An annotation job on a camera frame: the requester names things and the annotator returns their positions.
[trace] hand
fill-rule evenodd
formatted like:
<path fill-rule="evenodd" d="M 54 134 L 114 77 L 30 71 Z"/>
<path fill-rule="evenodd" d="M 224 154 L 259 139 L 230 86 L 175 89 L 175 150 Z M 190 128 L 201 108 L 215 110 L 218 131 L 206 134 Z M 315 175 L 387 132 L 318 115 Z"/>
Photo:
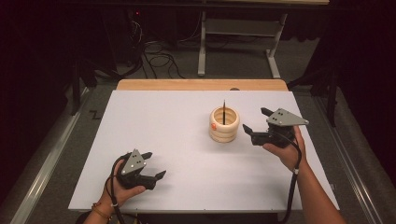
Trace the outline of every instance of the hand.
<path fill-rule="evenodd" d="M 117 174 L 117 171 L 119 170 L 120 165 L 122 164 L 122 162 L 123 162 L 123 160 L 120 160 L 116 164 L 116 168 L 114 169 L 114 174 L 113 174 L 113 177 L 112 177 L 112 178 L 114 178 L 113 179 L 114 195 L 117 198 L 117 203 L 118 203 L 119 207 L 121 207 L 123 204 L 125 204 L 125 202 L 128 199 L 130 199 L 130 198 L 132 198 L 132 197 L 134 197 L 134 196 L 136 196 L 138 194 L 141 194 L 141 193 L 143 193 L 146 190 L 145 187 L 143 187 L 143 186 L 136 186 L 136 187 L 134 187 L 132 189 L 125 189 L 120 184 L 119 180 L 115 177 L 115 175 Z M 110 195 L 108 195 L 106 188 L 110 192 L 110 190 L 111 190 L 111 181 L 110 180 L 108 180 L 105 183 L 105 187 L 104 187 L 104 190 L 103 190 L 102 197 L 101 197 L 100 201 L 102 201 L 102 200 L 104 200 L 106 202 L 110 201 L 110 203 L 111 203 L 111 198 L 110 198 Z"/>
<path fill-rule="evenodd" d="M 306 156 L 305 156 L 305 143 L 304 139 L 301 136 L 301 131 L 298 126 L 294 126 L 294 132 L 295 132 L 295 140 L 294 142 L 299 146 L 301 152 L 302 152 L 302 159 L 301 162 L 306 162 Z M 289 170 L 293 170 L 297 160 L 298 160 L 298 152 L 297 149 L 293 145 L 288 145 L 285 148 L 280 148 L 276 147 L 273 144 L 266 143 L 262 146 L 264 149 L 267 151 L 271 152 L 272 154 L 278 156 L 282 163 L 288 167 Z"/>
<path fill-rule="evenodd" d="M 110 178 L 113 179 L 113 187 L 114 187 L 114 195 L 117 198 L 117 203 L 119 207 L 121 207 L 125 202 L 138 195 L 143 193 L 146 189 L 143 186 L 136 186 L 132 189 L 125 189 L 120 182 L 117 180 L 115 175 L 117 174 L 117 171 L 120 168 L 120 165 L 122 164 L 123 160 L 120 160 L 114 169 L 114 174 Z M 84 224 L 100 224 L 100 223 L 107 223 L 108 220 L 106 217 L 111 217 L 111 214 L 114 213 L 114 207 L 111 206 L 112 201 L 110 195 L 108 195 L 106 188 L 110 191 L 111 188 L 111 181 L 108 179 L 105 183 L 102 196 L 100 197 L 99 201 L 96 204 L 96 209 L 100 211 L 101 214 L 97 212 L 90 212 L 88 217 L 85 219 Z"/>

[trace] black cable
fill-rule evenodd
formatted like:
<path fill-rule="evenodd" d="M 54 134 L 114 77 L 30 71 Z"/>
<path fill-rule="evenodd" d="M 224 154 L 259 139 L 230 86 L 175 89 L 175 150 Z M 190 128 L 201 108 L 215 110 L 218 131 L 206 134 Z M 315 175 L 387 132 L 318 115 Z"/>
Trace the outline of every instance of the black cable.
<path fill-rule="evenodd" d="M 131 70 L 129 70 L 128 72 L 126 72 L 124 74 L 119 74 L 116 71 L 108 70 L 108 69 L 106 69 L 106 68 L 104 68 L 104 67 L 102 67 L 102 66 L 100 66 L 98 64 L 95 64 L 95 63 L 93 63 L 93 62 L 91 62 L 89 60 L 85 60 L 85 61 L 88 62 L 88 63 L 94 64 L 95 67 L 97 67 L 99 70 L 103 71 L 104 73 L 106 73 L 108 75 L 108 76 L 102 76 L 100 74 L 95 73 L 96 77 L 100 77 L 102 79 L 107 79 L 107 80 L 110 80 L 110 79 L 122 80 L 122 79 L 128 77 L 129 75 L 135 73 L 143 65 L 143 60 L 141 58 L 139 58 L 137 60 L 136 64 L 134 65 L 134 68 L 132 68 Z"/>
<path fill-rule="evenodd" d="M 110 196 L 111 203 L 112 203 L 111 206 L 113 206 L 114 211 L 115 211 L 115 213 L 116 213 L 116 216 L 117 216 L 117 218 L 118 218 L 120 224 L 125 224 L 125 221 L 124 221 L 123 218 L 122 218 L 122 214 L 121 214 L 121 211 L 120 211 L 120 207 L 119 207 L 119 204 L 118 204 L 118 202 L 117 202 L 117 197 L 116 197 L 116 195 L 115 195 L 115 193 L 114 193 L 114 177 L 116 177 L 116 176 L 114 175 L 114 171 L 116 170 L 116 165 L 117 165 L 117 163 L 119 163 L 119 161 L 122 160 L 122 159 L 126 159 L 126 158 L 127 158 L 127 155 L 124 155 L 124 156 L 119 157 L 119 158 L 114 162 L 113 167 L 111 168 L 110 177 L 109 177 L 109 178 L 107 179 L 107 181 L 106 181 L 106 191 L 107 191 L 108 195 Z M 110 180 L 110 192 L 109 192 L 109 190 L 108 190 L 108 188 L 107 188 L 107 182 L 108 182 L 108 180 Z"/>
<path fill-rule="evenodd" d="M 148 79 L 148 73 L 146 72 L 145 66 L 142 64 L 143 73 L 145 74 L 145 78 Z"/>
<path fill-rule="evenodd" d="M 158 49 L 158 50 L 156 50 L 156 51 L 152 51 L 152 52 L 147 52 L 147 48 L 148 48 L 148 47 L 151 47 L 151 46 L 153 46 L 153 45 L 160 46 L 160 49 Z M 164 67 L 164 66 L 166 66 L 166 65 L 168 65 L 168 64 L 169 64 L 169 67 L 168 67 L 168 76 L 169 76 L 170 78 L 173 78 L 173 77 L 171 76 L 171 73 L 170 73 L 170 69 L 172 68 L 172 66 L 175 66 L 175 68 L 176 68 L 176 70 L 177 70 L 177 75 L 178 75 L 179 77 L 185 78 L 185 77 L 183 77 L 183 76 L 180 74 L 179 69 L 178 69 L 178 66 L 177 66 L 177 64 L 176 64 L 175 58 L 174 58 L 171 54 L 169 54 L 169 53 L 163 53 L 163 45 L 161 45 L 161 44 L 159 44 L 159 43 L 147 43 L 146 46 L 145 46 L 145 49 L 144 49 L 144 52 L 143 52 L 143 53 L 144 53 L 146 62 L 147 62 L 148 65 L 150 66 L 151 71 L 152 71 L 153 75 L 155 76 L 155 78 L 158 78 L 158 76 L 157 76 L 157 73 L 155 72 L 154 67 Z M 165 61 L 164 63 L 161 63 L 161 64 L 154 64 L 154 63 L 153 63 L 153 61 L 155 61 L 155 60 L 157 60 L 157 59 L 161 59 L 161 58 L 165 58 L 166 61 Z"/>
<path fill-rule="evenodd" d="M 291 177 L 291 181 L 290 181 L 288 207 L 286 210 L 286 215 L 283 217 L 283 219 L 281 221 L 279 221 L 279 223 L 286 223 L 286 222 L 288 222 L 290 213 L 291 213 L 291 205 L 293 203 L 294 190 L 295 190 L 296 183 L 297 183 L 298 170 L 300 168 L 300 162 L 303 157 L 303 153 L 301 152 L 300 147 L 298 146 L 297 139 L 295 137 L 294 137 L 294 140 L 296 140 L 297 144 L 294 143 L 293 141 L 291 141 L 288 137 L 286 137 L 285 135 L 283 135 L 281 133 L 271 132 L 271 134 L 277 135 L 278 137 L 281 137 L 284 140 L 288 141 L 292 146 L 294 146 L 294 148 L 297 150 L 297 153 L 298 153 L 297 162 L 294 166 L 293 176 Z"/>
<path fill-rule="evenodd" d="M 179 45 L 186 46 L 186 47 L 196 47 L 201 44 L 201 34 L 198 34 L 196 36 L 193 36 L 189 39 L 182 40 L 180 42 L 177 42 Z"/>
<path fill-rule="evenodd" d="M 234 35 L 211 35 L 207 38 L 206 46 L 210 49 L 223 49 L 224 47 L 226 47 L 231 43 L 253 43 L 259 39 L 265 38 L 265 36 L 250 35 L 249 37 L 253 37 L 252 40 L 242 40 L 242 39 L 238 39 L 238 37 L 234 37 Z M 212 47 L 210 46 L 210 43 L 222 43 L 222 44 L 221 46 L 218 47 Z"/>
<path fill-rule="evenodd" d="M 190 35 L 190 37 L 187 37 L 187 38 L 178 40 L 177 43 L 183 43 L 183 42 L 185 42 L 185 41 L 189 41 L 189 40 L 194 39 L 195 37 L 201 35 L 201 33 L 199 33 L 199 34 L 197 34 L 197 35 L 196 35 L 195 33 L 197 33 L 197 31 L 198 31 L 199 28 L 200 28 L 202 15 L 203 15 L 202 12 L 200 12 L 199 17 L 198 17 L 197 25 L 195 26 L 195 30 L 194 30 L 194 32 L 192 33 L 192 35 Z"/>

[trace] gray floor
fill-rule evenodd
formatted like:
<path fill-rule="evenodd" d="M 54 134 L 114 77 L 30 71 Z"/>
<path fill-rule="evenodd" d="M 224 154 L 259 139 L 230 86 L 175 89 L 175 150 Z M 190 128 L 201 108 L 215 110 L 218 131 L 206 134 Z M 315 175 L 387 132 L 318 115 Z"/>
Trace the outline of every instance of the gray floor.
<path fill-rule="evenodd" d="M 271 78 L 264 60 L 265 48 L 262 47 L 271 42 L 250 40 L 251 37 L 239 37 L 238 41 L 232 41 L 223 48 L 218 48 L 222 46 L 221 42 L 210 43 L 209 46 L 213 48 L 207 50 L 206 75 L 201 78 Z M 304 73 L 317 43 L 317 40 L 298 42 L 293 39 L 280 42 L 276 62 L 282 79 L 289 82 Z M 158 47 L 151 46 L 148 51 Z M 198 78 L 198 46 L 180 45 L 178 49 L 164 50 L 174 56 L 183 77 Z M 146 63 L 145 70 L 149 78 L 154 78 Z M 156 68 L 156 71 L 158 78 L 169 78 L 166 66 Z M 170 69 L 170 74 L 177 78 L 175 67 Z M 141 69 L 130 78 L 145 76 Z M 116 85 L 114 81 L 99 80 L 98 87 L 84 94 L 86 103 L 78 112 L 78 120 L 71 133 L 64 132 L 73 119 L 69 115 L 71 105 L 66 108 L 2 204 L 0 223 L 10 223 L 15 218 L 46 158 L 59 147 L 63 152 L 42 194 L 35 196 L 37 201 L 33 204 L 32 213 L 26 214 L 27 210 L 22 210 L 22 214 L 29 217 L 26 223 L 75 222 L 79 213 L 68 211 L 67 206 L 100 125 L 99 119 L 92 119 L 92 111 L 97 111 L 97 117 L 103 115 L 109 95 Z M 303 117 L 310 120 L 308 131 L 329 182 L 334 186 L 343 216 L 349 223 L 396 223 L 395 188 L 368 146 L 342 93 L 338 91 L 336 128 L 332 128 L 323 117 L 325 99 L 312 97 L 308 88 L 297 87 L 293 92 Z M 289 223 L 304 223 L 302 213 L 293 212 Z"/>

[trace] bracelet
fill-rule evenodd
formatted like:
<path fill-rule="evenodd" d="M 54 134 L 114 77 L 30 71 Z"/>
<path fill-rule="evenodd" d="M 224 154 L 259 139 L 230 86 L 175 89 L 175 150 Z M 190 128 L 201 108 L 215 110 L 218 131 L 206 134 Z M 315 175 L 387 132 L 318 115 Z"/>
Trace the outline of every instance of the bracelet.
<path fill-rule="evenodd" d="M 104 217 L 107 220 L 111 220 L 111 216 L 107 216 L 105 213 L 101 212 L 97 206 L 99 206 L 101 203 L 93 203 L 92 204 L 92 211 L 99 214 L 99 216 Z"/>

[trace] wooden table edge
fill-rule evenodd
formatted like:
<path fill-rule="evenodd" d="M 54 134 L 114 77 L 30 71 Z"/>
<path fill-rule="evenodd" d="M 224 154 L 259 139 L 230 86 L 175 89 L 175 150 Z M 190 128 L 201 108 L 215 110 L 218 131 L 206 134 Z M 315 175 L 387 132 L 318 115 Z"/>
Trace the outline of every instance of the wooden table edge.
<path fill-rule="evenodd" d="M 123 79 L 117 91 L 289 91 L 282 79 Z"/>
<path fill-rule="evenodd" d="M 317 6 L 326 6 L 330 4 L 329 0 L 217 0 L 210 2 L 274 3 Z"/>

